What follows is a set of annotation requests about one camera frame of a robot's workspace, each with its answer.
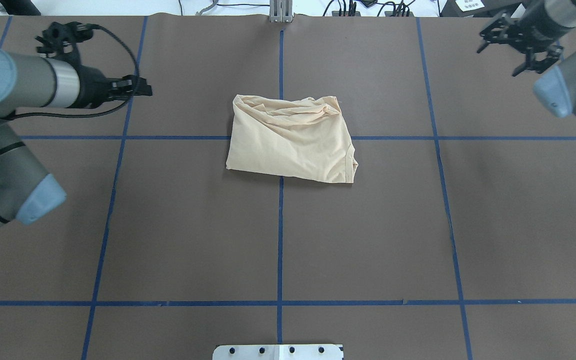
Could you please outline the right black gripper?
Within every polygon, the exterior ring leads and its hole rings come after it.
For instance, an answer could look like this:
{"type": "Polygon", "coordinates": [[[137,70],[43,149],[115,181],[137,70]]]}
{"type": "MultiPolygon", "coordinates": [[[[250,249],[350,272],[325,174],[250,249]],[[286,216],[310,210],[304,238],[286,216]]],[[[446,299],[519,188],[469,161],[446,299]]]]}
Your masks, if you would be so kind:
{"type": "Polygon", "coordinates": [[[557,44],[563,35],[560,30],[542,32],[533,18],[514,20],[508,13],[498,13],[479,32],[482,43],[477,48],[481,54],[491,44],[505,44],[524,55],[523,63],[513,71],[512,77],[523,72],[544,73],[558,62],[563,54],[563,47],[557,44]]]}

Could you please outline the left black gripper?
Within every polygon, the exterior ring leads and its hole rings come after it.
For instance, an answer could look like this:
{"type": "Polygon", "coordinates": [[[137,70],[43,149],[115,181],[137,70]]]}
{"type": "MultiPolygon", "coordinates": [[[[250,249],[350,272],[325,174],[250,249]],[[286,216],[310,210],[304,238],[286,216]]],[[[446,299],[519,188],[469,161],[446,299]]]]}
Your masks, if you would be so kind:
{"type": "Polygon", "coordinates": [[[97,109],[110,101],[128,101],[134,96],[153,96],[147,80],[134,74],[110,78],[102,71],[88,66],[77,68],[79,91],[74,109],[97,109]]]}

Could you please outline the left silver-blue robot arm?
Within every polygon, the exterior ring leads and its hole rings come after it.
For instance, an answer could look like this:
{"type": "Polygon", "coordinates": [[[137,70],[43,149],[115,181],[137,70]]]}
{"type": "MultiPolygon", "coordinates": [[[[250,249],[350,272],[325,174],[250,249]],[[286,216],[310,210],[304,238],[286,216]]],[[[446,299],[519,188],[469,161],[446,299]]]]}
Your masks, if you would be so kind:
{"type": "Polygon", "coordinates": [[[125,106],[153,89],[139,68],[108,78],[85,66],[75,44],[38,47],[37,55],[0,48],[0,228],[13,220],[32,224],[59,207],[66,192],[10,127],[20,108],[96,109],[109,101],[125,106]]]}

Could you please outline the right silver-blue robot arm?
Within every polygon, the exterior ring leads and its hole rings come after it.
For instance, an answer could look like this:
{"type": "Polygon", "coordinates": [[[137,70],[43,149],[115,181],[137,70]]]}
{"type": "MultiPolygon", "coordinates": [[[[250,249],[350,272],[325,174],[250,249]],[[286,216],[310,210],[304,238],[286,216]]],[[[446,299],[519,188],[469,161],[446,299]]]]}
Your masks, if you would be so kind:
{"type": "Polygon", "coordinates": [[[535,0],[521,18],[513,20],[504,11],[479,32],[481,53],[490,44],[505,44],[524,56],[512,72],[532,71],[541,77],[533,92],[556,117],[576,117],[576,51],[562,58],[557,41],[576,29],[576,0],[535,0]]]}

